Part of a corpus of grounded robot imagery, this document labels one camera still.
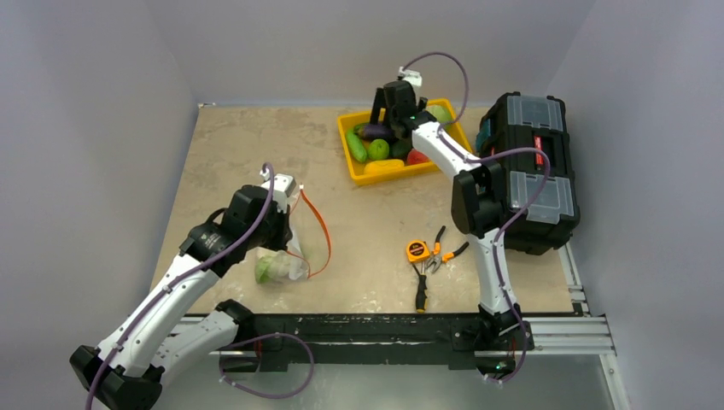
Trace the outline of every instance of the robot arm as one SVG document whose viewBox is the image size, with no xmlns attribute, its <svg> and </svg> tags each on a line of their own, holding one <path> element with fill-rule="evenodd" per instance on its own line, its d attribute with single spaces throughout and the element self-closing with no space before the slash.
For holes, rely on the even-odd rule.
<svg viewBox="0 0 724 410">
<path fill-rule="evenodd" d="M 508 277 L 503 235 L 498 239 L 498 246 L 493 246 L 493 240 L 504 224 L 505 175 L 497 162 L 477 163 L 479 158 L 468 153 L 444 130 L 439 133 L 440 123 L 424 110 L 427 99 L 421 97 L 415 103 L 414 88 L 419 83 L 422 83 L 419 73 L 407 71 L 400 72 L 397 81 L 378 88 L 370 123 L 376 123 L 381 108 L 385 108 L 382 123 L 389 126 L 397 138 L 411 138 L 412 147 L 430 158 L 452 181 L 452 219 L 467 236 L 475 255 L 480 278 L 479 309 L 486 329 L 483 339 L 490 342 L 518 327 L 512 308 L 520 314 Z M 495 252 L 498 253 L 499 272 L 494 263 Z"/>
<path fill-rule="evenodd" d="M 71 366 L 86 389 L 91 388 L 99 369 L 105 369 L 98 376 L 100 382 L 94 392 L 105 405 L 119 410 L 150 408 L 161 394 L 161 386 L 203 355 L 258 336 L 247 323 L 251 312 L 234 301 L 221 302 L 213 313 L 184 333 L 175 337 L 169 334 L 201 295 L 244 260 L 248 250 L 257 246 L 286 249 L 292 236 L 289 196 L 295 181 L 279 174 L 274 177 L 270 207 L 251 236 L 208 269 L 184 275 L 211 261 L 250 229 L 271 188 L 270 175 L 263 176 L 264 184 L 244 185 L 228 208 L 214 212 L 206 222 L 191 229 L 161 281 L 123 324 L 96 348 L 80 346 L 73 353 Z M 215 222 L 220 215 L 221 221 Z M 123 346 L 118 346 L 116 343 L 129 326 L 133 330 L 126 334 Z"/>
<path fill-rule="evenodd" d="M 479 171 L 487 171 L 490 175 L 491 167 L 482 164 L 474 164 L 461 160 L 457 157 L 438 137 L 437 132 L 440 127 L 440 123 L 436 120 L 428 121 L 418 126 L 412 131 L 412 147 L 422 152 L 430 158 L 432 162 L 440 168 L 455 185 L 456 188 L 464 189 L 463 185 L 466 184 L 466 179 L 463 178 Z M 461 152 L 466 152 L 465 149 L 455 142 L 447 133 L 442 131 L 442 138 L 447 138 L 450 144 L 453 144 L 456 149 Z M 482 186 L 478 185 L 473 179 L 472 183 L 468 183 L 472 188 L 479 190 L 480 188 L 489 188 L 485 184 Z M 475 195 L 476 199 L 479 194 L 477 192 L 471 192 L 471 195 Z M 513 289 L 511 288 L 511 281 L 508 278 L 508 264 L 505 261 L 505 252 L 499 249 L 503 248 L 503 236 L 500 236 L 499 246 L 493 246 L 493 238 L 498 234 L 499 226 L 497 226 L 497 220 L 495 212 L 493 211 L 492 219 L 494 220 L 495 227 L 481 226 L 478 228 L 473 218 L 468 220 L 467 214 L 473 212 L 470 208 L 477 205 L 477 212 L 480 212 L 480 205 L 475 204 L 475 200 L 469 201 L 469 204 L 465 203 L 466 195 L 461 195 L 462 201 L 456 200 L 453 197 L 452 203 L 452 215 L 455 221 L 456 227 L 466 234 L 470 249 L 475 255 L 476 267 L 478 276 L 480 278 L 480 306 L 487 313 L 495 315 L 497 313 L 505 313 L 510 310 L 510 307 L 503 297 L 503 289 L 500 287 L 499 278 L 495 272 L 495 265 L 493 263 L 493 252 L 498 252 L 500 270 L 505 281 L 505 290 L 508 292 L 508 296 L 511 301 L 515 303 L 517 301 Z"/>
</svg>

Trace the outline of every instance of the orange-handled pliers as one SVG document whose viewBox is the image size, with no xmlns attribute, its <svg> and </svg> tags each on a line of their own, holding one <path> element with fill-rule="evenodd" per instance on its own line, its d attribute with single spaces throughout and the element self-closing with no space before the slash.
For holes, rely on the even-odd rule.
<svg viewBox="0 0 724 410">
<path fill-rule="evenodd" d="M 442 265 L 443 263 L 447 263 L 452 258 L 462 254 L 468 248 L 468 245 L 470 245 L 469 243 L 465 242 L 462 244 L 462 246 L 460 246 L 453 252 L 448 252 L 444 255 L 441 255 L 440 240 L 442 239 L 443 233 L 445 233 L 444 225 L 442 226 L 442 228 L 440 228 L 440 231 L 437 232 L 437 236 L 435 237 L 435 247 L 432 251 L 432 257 L 426 262 L 427 265 L 425 267 L 425 270 L 430 274 L 437 272 L 437 270 L 440 269 L 440 265 Z"/>
</svg>

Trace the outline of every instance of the tape measure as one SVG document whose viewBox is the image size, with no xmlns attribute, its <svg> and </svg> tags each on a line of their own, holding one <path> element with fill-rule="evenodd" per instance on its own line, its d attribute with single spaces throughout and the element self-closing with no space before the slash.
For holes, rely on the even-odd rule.
<svg viewBox="0 0 724 410">
<path fill-rule="evenodd" d="M 428 245 L 423 241 L 412 241 L 406 248 L 407 259 L 410 263 L 426 261 L 429 258 Z"/>
</svg>

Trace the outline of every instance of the table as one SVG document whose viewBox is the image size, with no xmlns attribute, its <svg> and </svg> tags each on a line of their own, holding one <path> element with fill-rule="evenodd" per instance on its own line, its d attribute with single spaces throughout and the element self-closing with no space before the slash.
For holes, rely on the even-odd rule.
<svg viewBox="0 0 724 410">
<path fill-rule="evenodd" d="M 256 284 L 255 251 L 203 295 L 190 313 L 208 313 L 232 298 L 255 313 L 412 313 L 417 276 L 405 257 L 413 239 L 433 243 L 448 227 L 443 251 L 464 236 L 450 216 L 451 184 L 442 173 L 358 187 L 349 178 L 336 117 L 369 108 L 204 107 L 199 111 L 152 286 L 168 268 L 189 229 L 228 205 L 235 190 L 261 182 L 270 161 L 293 175 L 324 216 L 333 255 L 327 269 L 304 281 Z M 486 108 L 469 108 L 461 124 L 476 135 Z M 324 264 L 324 235 L 300 205 L 292 214 L 305 256 Z M 557 251 L 542 256 L 506 251 L 513 289 L 525 313 L 571 312 Z M 471 252 L 428 278 L 431 313 L 476 312 L 479 284 Z"/>
</svg>

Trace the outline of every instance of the plastic bag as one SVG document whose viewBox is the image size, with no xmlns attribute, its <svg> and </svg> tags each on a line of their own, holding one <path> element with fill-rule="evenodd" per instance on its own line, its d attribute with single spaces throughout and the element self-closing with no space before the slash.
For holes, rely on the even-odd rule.
<svg viewBox="0 0 724 410">
<path fill-rule="evenodd" d="M 285 278 L 297 280 L 307 277 L 309 266 L 301 259 L 304 258 L 304 255 L 301 253 L 299 236 L 294 228 L 290 229 L 292 238 L 287 242 L 287 250 L 299 257 L 290 255 L 283 250 L 274 252 L 269 249 L 257 248 L 256 264 L 254 265 L 254 277 L 257 284 L 278 282 Z"/>
</svg>

